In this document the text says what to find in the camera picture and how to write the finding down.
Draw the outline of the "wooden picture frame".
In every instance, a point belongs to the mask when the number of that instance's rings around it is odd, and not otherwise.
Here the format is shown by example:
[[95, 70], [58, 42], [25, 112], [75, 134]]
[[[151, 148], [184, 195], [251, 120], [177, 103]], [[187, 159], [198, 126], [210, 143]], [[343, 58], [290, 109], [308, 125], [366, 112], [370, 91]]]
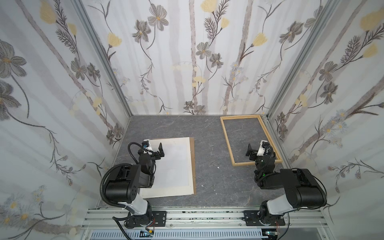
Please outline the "wooden picture frame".
[[268, 141], [274, 148], [277, 155], [276, 163], [283, 163], [281, 151], [278, 150], [270, 131], [267, 129], [264, 116], [221, 116], [220, 122], [232, 166], [253, 166], [254, 162], [245, 156], [245, 152], [247, 151], [248, 144], [258, 148], [262, 140]]

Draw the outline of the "white mat photo sheet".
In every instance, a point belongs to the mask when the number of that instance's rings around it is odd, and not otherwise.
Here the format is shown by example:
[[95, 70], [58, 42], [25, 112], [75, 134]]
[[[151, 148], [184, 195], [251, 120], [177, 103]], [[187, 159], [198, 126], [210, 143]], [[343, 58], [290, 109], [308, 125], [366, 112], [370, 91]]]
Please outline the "white mat photo sheet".
[[165, 156], [156, 160], [153, 186], [141, 188], [140, 196], [152, 199], [193, 195], [190, 138], [154, 139], [149, 142], [154, 152], [162, 143]]

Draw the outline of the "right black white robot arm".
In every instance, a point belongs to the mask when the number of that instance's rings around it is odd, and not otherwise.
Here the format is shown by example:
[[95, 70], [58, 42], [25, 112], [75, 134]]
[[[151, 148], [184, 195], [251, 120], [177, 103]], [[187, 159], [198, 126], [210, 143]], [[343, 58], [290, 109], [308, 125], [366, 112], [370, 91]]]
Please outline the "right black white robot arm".
[[257, 150], [248, 145], [246, 156], [255, 163], [254, 181], [260, 189], [285, 191], [278, 198], [263, 201], [256, 216], [246, 216], [246, 219], [264, 226], [283, 226], [285, 214], [300, 209], [315, 210], [326, 205], [326, 190], [308, 169], [275, 171], [277, 154], [269, 142], [261, 141]]

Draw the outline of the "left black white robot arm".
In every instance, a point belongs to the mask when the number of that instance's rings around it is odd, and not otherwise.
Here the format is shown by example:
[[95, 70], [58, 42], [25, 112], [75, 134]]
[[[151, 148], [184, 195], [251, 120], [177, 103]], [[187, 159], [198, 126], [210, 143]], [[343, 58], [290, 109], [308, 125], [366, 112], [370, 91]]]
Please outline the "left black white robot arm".
[[151, 204], [140, 196], [139, 189], [150, 189], [154, 185], [156, 161], [165, 156], [163, 145], [159, 144], [153, 151], [147, 140], [140, 144], [131, 142], [127, 149], [135, 163], [117, 164], [109, 169], [102, 177], [100, 196], [107, 205], [128, 211], [126, 217], [113, 217], [121, 230], [153, 227], [155, 217]]

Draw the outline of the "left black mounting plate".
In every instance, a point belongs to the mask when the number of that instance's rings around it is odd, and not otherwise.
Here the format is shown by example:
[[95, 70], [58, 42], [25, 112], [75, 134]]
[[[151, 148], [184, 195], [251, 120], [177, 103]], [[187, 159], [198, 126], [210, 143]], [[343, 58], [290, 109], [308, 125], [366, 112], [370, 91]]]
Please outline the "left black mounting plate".
[[124, 226], [127, 229], [136, 227], [165, 227], [167, 220], [166, 211], [154, 211], [150, 215], [133, 216], [125, 220]]

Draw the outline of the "black mounting plate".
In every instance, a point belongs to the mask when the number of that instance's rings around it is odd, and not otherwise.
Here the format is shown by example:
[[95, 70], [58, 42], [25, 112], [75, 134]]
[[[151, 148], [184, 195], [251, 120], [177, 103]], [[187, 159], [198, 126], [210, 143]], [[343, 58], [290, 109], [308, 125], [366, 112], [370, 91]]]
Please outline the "black mounting plate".
[[245, 221], [247, 227], [277, 227], [286, 225], [283, 216], [261, 213], [260, 211], [244, 211], [242, 220]]
[[166, 211], [154, 211], [150, 215], [133, 216], [125, 220], [124, 226], [127, 229], [136, 227], [165, 227], [167, 220]]

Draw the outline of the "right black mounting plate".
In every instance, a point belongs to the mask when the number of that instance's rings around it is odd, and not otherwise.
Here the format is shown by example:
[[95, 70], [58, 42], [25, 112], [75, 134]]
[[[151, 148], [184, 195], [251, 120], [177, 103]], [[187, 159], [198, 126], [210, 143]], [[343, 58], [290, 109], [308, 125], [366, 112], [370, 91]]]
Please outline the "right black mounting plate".
[[277, 227], [286, 225], [283, 216], [261, 213], [260, 211], [244, 211], [242, 220], [245, 221], [247, 227]]

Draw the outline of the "small green circuit board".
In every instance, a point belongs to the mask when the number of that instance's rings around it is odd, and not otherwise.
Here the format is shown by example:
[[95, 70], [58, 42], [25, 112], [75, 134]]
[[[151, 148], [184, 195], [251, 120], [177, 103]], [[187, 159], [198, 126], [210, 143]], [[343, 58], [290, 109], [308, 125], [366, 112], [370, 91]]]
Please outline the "small green circuit board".
[[140, 238], [152, 238], [154, 236], [153, 230], [141, 230]]

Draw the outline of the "brown frame backing board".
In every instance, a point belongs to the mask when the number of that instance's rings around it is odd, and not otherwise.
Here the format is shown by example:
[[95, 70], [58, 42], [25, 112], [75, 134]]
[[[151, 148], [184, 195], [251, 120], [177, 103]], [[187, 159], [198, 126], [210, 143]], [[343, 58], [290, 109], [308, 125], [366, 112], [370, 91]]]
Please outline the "brown frame backing board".
[[197, 193], [196, 186], [196, 164], [195, 164], [195, 139], [190, 138], [190, 148], [191, 148], [191, 164], [192, 164], [192, 175], [193, 175], [193, 188], [194, 195]]

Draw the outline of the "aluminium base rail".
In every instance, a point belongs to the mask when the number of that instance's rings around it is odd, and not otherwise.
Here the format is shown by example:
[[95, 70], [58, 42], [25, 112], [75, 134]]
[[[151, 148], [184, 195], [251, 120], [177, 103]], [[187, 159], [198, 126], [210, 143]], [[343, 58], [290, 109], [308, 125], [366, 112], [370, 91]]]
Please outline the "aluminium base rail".
[[[166, 211], [167, 220], [163, 229], [250, 229], [267, 228], [261, 226], [247, 227], [244, 211], [257, 211], [258, 206], [253, 207], [152, 207], [153, 211]], [[112, 217], [123, 218], [127, 211], [120, 208], [99, 208], [88, 210], [82, 223], [82, 230], [116, 230], [117, 224]], [[320, 210], [300, 210], [285, 214], [285, 226], [279, 226], [279, 230], [286, 227], [315, 228], [328, 227]]]

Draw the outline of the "right corner aluminium post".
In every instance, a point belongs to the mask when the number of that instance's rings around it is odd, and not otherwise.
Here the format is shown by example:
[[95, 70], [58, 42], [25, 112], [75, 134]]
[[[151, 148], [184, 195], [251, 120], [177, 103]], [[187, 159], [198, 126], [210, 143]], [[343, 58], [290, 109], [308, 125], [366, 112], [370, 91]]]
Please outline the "right corner aluminium post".
[[278, 106], [283, 101], [283, 98], [289, 90], [290, 85], [294, 81], [296, 74], [303, 66], [306, 58], [309, 56], [313, 47], [315, 46], [316, 41], [320, 38], [322, 31], [326, 27], [328, 18], [332, 16], [334, 11], [333, 5], [338, 3], [339, 1], [327, 1], [327, 3], [325, 4], [324, 9], [320, 13], [318, 20], [314, 24], [313, 29], [310, 31], [309, 37], [307, 38], [305, 44], [303, 45], [301, 51], [298, 54], [298, 57], [296, 58], [290, 71], [286, 75], [282, 86], [280, 87], [279, 91], [277, 92], [277, 95], [273, 100], [272, 105], [268, 113], [266, 114], [267, 120], [270, 120], [272, 116], [277, 112]]

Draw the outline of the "corner aluminium post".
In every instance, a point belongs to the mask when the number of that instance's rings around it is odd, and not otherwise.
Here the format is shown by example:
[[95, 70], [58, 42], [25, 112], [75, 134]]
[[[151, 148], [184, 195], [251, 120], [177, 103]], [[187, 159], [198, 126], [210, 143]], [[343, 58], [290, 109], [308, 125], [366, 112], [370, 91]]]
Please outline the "corner aluminium post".
[[294, 81], [296, 74], [303, 66], [306, 58], [309, 56], [313, 47], [315, 46], [316, 41], [320, 38], [322, 31], [326, 27], [328, 18], [332, 16], [334, 11], [333, 5], [338, 3], [339, 1], [327, 1], [327, 3], [325, 4], [324, 9], [320, 13], [318, 20], [314, 24], [313, 29], [310, 31], [309, 37], [307, 38], [305, 44], [303, 45], [301, 51], [298, 54], [298, 57], [296, 58], [290, 71], [286, 75], [282, 86], [280, 87], [279, 91], [277, 92], [277, 95], [273, 100], [272, 105], [268, 113], [266, 114], [267, 120], [270, 120], [272, 116], [277, 112], [278, 106], [283, 101], [283, 98], [289, 90], [290, 85]]
[[107, 76], [110, 80], [110, 83], [112, 84], [113, 89], [116, 92], [118, 99], [120, 100], [120, 103], [121, 103], [121, 105], [125, 111], [127, 118], [130, 119], [133, 116], [133, 113], [132, 113], [132, 111], [131, 111], [131, 109], [130, 109], [130, 107], [129, 107], [126, 99], [125, 99], [123, 91], [122, 91], [122, 89], [119, 85], [119, 82], [118, 82], [118, 80], [117, 80], [117, 78], [113, 72], [113, 68], [110, 64], [110, 61], [108, 60], [107, 52], [103, 48], [103, 45], [100, 41], [100, 38], [99, 38], [98, 34], [96, 33], [93, 25], [92, 25], [92, 22], [91, 22], [88, 14], [86, 12], [86, 9], [85, 9], [82, 1], [72, 0], [71, 2], [75, 8], [75, 11], [76, 11], [81, 23], [83, 24], [83, 27], [86, 30], [87, 36], [89, 37], [99, 60], [101, 61], [102, 65], [103, 65], [103, 68], [107, 72]]

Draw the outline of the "left corner aluminium post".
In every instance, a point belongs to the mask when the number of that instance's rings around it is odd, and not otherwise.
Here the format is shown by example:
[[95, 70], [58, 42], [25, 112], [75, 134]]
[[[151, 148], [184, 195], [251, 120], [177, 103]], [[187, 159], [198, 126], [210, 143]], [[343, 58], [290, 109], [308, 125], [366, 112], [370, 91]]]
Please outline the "left corner aluminium post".
[[130, 109], [130, 107], [129, 107], [126, 99], [125, 99], [123, 91], [122, 91], [122, 89], [119, 85], [119, 82], [118, 82], [118, 80], [117, 80], [117, 78], [113, 72], [113, 68], [110, 64], [110, 61], [108, 60], [107, 52], [103, 48], [103, 45], [100, 41], [100, 38], [99, 38], [98, 34], [96, 33], [93, 25], [92, 25], [92, 22], [91, 22], [88, 14], [86, 12], [86, 9], [85, 9], [82, 1], [72, 0], [71, 2], [75, 8], [75, 11], [76, 11], [81, 23], [83, 24], [83, 27], [86, 30], [87, 36], [89, 37], [99, 60], [101, 61], [102, 65], [103, 65], [103, 68], [107, 72], [107, 76], [110, 80], [110, 83], [112, 84], [113, 89], [116, 92], [118, 99], [120, 100], [120, 103], [121, 103], [121, 105], [125, 111], [127, 118], [130, 119], [133, 116], [133, 113], [132, 113], [132, 111], [131, 111], [131, 109]]

